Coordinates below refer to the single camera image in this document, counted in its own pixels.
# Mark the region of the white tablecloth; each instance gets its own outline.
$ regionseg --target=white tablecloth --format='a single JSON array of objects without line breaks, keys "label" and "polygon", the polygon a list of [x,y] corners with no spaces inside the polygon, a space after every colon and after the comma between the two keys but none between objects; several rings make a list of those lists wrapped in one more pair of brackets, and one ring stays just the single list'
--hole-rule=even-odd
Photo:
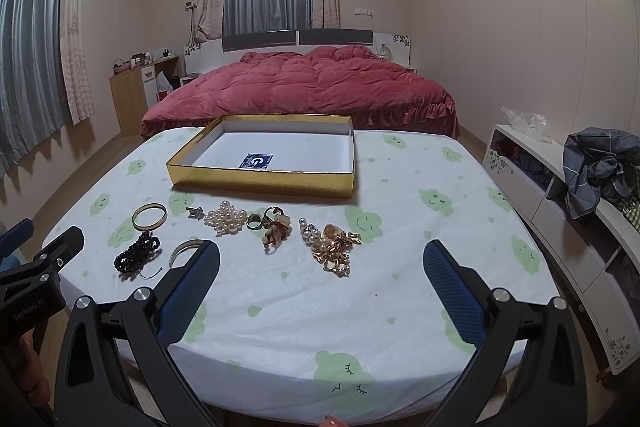
[{"label": "white tablecloth", "polygon": [[[126,299],[155,286],[182,241],[220,247],[220,273],[180,343],[180,370],[206,402],[250,415],[318,424],[325,414],[366,423],[434,407],[473,352],[453,328],[422,269],[438,238],[489,287],[523,301],[557,294],[542,256],[481,166],[455,140],[408,132],[356,131],[353,200],[318,200],[172,189],[165,163],[197,130],[165,131],[111,169],[47,237],[76,225],[84,250],[60,273],[71,307],[81,295]],[[215,238],[186,206],[217,208],[223,199],[247,212],[277,204],[293,232],[265,253],[246,228]],[[120,277],[113,259],[137,238],[130,216],[144,203],[168,208],[156,235],[161,254],[143,269],[151,280]],[[362,234],[351,276],[324,272],[300,237],[298,219]],[[179,257],[187,261],[188,253]],[[514,347],[510,367],[522,355]],[[130,357],[126,349],[124,356]]]}]

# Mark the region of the black headboard panel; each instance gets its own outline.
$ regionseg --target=black headboard panel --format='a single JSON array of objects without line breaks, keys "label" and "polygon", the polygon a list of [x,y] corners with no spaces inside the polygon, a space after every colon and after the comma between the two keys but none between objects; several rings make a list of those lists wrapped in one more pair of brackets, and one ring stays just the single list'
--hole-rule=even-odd
[{"label": "black headboard panel", "polygon": [[347,44],[373,45],[373,32],[370,30],[341,30],[322,28],[317,30],[300,30],[300,45],[329,44],[344,46]]},{"label": "black headboard panel", "polygon": [[234,52],[255,48],[269,48],[270,46],[295,46],[297,43],[295,30],[247,33],[222,37],[222,51]]}]

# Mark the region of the blue square label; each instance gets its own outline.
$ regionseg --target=blue square label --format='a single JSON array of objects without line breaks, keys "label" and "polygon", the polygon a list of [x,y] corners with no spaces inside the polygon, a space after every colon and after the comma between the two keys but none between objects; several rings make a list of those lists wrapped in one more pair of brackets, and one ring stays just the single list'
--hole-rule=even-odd
[{"label": "blue square label", "polygon": [[248,154],[242,163],[241,169],[266,169],[273,154]]}]

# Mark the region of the jewelry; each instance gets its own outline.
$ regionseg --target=jewelry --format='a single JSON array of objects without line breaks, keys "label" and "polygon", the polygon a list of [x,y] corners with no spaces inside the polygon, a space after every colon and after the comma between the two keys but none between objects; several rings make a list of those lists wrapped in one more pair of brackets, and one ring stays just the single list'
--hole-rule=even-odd
[{"label": "jewelry", "polygon": [[[143,227],[142,225],[136,224],[136,218],[145,210],[149,210],[150,208],[159,208],[164,212],[164,215],[158,219],[154,224],[149,225],[148,227]],[[166,207],[164,204],[160,203],[147,203],[143,204],[138,210],[133,213],[131,216],[131,221],[133,222],[133,228],[138,230],[139,232],[151,232],[152,230],[159,229],[162,224],[166,221]]]},{"label": "jewelry", "polygon": [[180,243],[174,251],[171,253],[171,257],[169,258],[169,270],[174,267],[175,258],[178,257],[183,251],[189,250],[190,248],[199,248],[204,245],[204,239],[190,239],[185,241],[184,243]]},{"label": "jewelry", "polygon": [[201,206],[199,206],[198,208],[191,208],[190,206],[188,206],[187,210],[189,211],[189,217],[191,217],[192,219],[196,219],[199,221],[204,217],[204,210]]},{"label": "jewelry", "polygon": [[[269,212],[273,214],[274,219],[267,216]],[[290,225],[291,218],[286,216],[284,210],[279,206],[270,206],[264,211],[263,216],[254,212],[246,220],[246,226],[250,230],[267,229],[262,238],[265,248],[269,245],[273,245],[275,248],[279,247],[282,244],[282,240],[289,237],[291,233]]]},{"label": "jewelry", "polygon": [[324,265],[324,271],[333,272],[338,277],[348,277],[351,272],[348,250],[353,245],[361,245],[359,233],[345,232],[329,223],[324,227],[324,237],[312,223],[304,217],[299,220],[302,239],[311,247],[313,257]]},{"label": "jewelry", "polygon": [[218,210],[210,210],[204,218],[204,224],[213,227],[218,237],[225,233],[238,233],[246,221],[246,210],[236,210],[228,201],[220,203]]},{"label": "jewelry", "polygon": [[[116,259],[113,261],[113,266],[120,273],[135,273],[139,272],[142,269],[143,264],[148,261],[149,257],[160,247],[160,240],[157,237],[154,237],[151,231],[146,230],[145,232],[140,234],[138,240],[127,248],[127,251],[122,252]],[[158,270],[151,277],[155,277],[160,273]],[[142,273],[140,274],[144,279],[151,279],[151,277],[144,277]]]}]

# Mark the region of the headboard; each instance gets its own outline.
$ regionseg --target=headboard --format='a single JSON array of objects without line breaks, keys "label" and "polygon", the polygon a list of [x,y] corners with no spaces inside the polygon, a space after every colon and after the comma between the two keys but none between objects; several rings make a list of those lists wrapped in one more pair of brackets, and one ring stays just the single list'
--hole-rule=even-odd
[{"label": "headboard", "polygon": [[409,66],[409,37],[374,33],[371,30],[334,28],[249,33],[226,36],[202,44],[190,44],[184,48],[184,64],[187,74],[203,74],[237,62],[247,52],[296,52],[304,55],[319,46],[348,44],[362,44],[376,54],[382,52],[384,44],[389,49],[393,62]]}]

